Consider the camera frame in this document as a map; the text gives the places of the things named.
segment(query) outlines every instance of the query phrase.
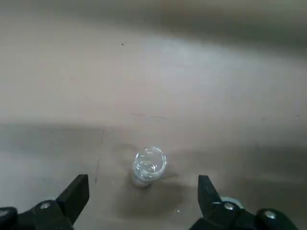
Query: bottle mouth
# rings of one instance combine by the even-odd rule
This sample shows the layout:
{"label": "bottle mouth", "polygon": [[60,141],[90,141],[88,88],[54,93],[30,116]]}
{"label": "bottle mouth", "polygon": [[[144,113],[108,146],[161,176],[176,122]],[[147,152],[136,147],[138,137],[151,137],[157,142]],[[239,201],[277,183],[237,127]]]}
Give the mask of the bottle mouth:
{"label": "bottle mouth", "polygon": [[[140,162],[142,162],[141,158],[142,157],[151,157],[154,160],[157,160],[159,162],[159,166],[152,164],[151,168],[155,171],[155,172],[151,172],[144,170],[141,168],[140,166]],[[145,181],[152,181],[155,179],[158,179],[159,177],[162,176],[162,174],[164,173],[165,169],[166,169],[166,165],[167,165],[167,160],[166,160],[166,156],[163,154],[163,152],[161,151],[160,148],[158,147],[148,147],[144,149],[143,153],[138,153],[136,155],[135,158],[135,162],[134,162],[134,170],[136,172],[136,175]]]}

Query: screw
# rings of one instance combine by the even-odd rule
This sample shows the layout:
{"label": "screw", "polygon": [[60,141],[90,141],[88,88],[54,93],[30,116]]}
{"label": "screw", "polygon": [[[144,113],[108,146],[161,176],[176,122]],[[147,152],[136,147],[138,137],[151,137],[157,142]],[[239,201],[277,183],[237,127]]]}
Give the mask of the screw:
{"label": "screw", "polygon": [[9,213],[8,210],[0,210],[0,217],[4,217],[8,213]]}
{"label": "screw", "polygon": [[228,203],[228,202],[224,204],[224,207],[228,210],[234,210],[235,209],[235,206],[232,203]]}
{"label": "screw", "polygon": [[50,206],[50,203],[43,203],[41,206],[40,206],[40,209],[46,209],[46,208],[49,208]]}
{"label": "screw", "polygon": [[267,218],[276,219],[276,214],[273,213],[272,211],[265,211],[264,214],[266,215]]}

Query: clear glass bottle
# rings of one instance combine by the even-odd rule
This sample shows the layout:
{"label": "clear glass bottle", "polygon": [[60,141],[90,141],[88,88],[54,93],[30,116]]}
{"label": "clear glass bottle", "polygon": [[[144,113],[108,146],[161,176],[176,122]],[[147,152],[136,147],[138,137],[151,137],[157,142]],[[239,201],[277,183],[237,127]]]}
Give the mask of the clear glass bottle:
{"label": "clear glass bottle", "polygon": [[166,168],[166,156],[157,147],[138,152],[132,167],[132,181],[137,187],[147,187],[159,179]]}

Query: table surface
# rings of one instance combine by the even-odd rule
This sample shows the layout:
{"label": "table surface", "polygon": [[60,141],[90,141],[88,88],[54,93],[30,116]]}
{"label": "table surface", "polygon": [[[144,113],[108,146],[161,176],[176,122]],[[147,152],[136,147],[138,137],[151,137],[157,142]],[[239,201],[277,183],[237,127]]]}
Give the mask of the table surface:
{"label": "table surface", "polygon": [[[307,226],[302,52],[144,24],[0,12],[0,204],[27,210],[89,174],[76,229],[188,229],[197,177],[255,212]],[[159,146],[164,177],[137,190],[134,156]]]}

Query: scratch mark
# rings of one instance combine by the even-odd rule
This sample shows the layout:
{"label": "scratch mark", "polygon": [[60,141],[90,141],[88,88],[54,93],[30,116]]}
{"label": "scratch mark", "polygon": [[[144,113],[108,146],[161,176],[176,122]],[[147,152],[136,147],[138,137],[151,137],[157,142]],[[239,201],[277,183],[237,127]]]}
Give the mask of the scratch mark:
{"label": "scratch mark", "polygon": [[160,120],[167,120],[168,118],[165,117],[165,116],[149,116],[150,118],[153,118],[153,119],[160,119]]}
{"label": "scratch mark", "polygon": [[155,116],[155,115],[147,115],[147,114],[139,114],[139,113],[130,113],[131,115],[139,118],[144,118],[144,120],[152,120],[152,121],[162,121],[168,120],[165,116]]}
{"label": "scratch mark", "polygon": [[[102,129],[101,132],[101,143],[100,143],[100,150],[102,149],[102,144],[104,142],[104,135],[105,135],[105,129]],[[95,171],[95,179],[94,179],[94,183],[97,184],[98,182],[98,172],[99,172],[99,160],[100,160],[100,153],[98,154],[97,157],[97,165],[96,165],[96,171]]]}
{"label": "scratch mark", "polygon": [[98,170],[99,170],[99,157],[97,158],[97,165],[96,165],[96,172],[95,172],[95,184],[97,184],[98,181]]}

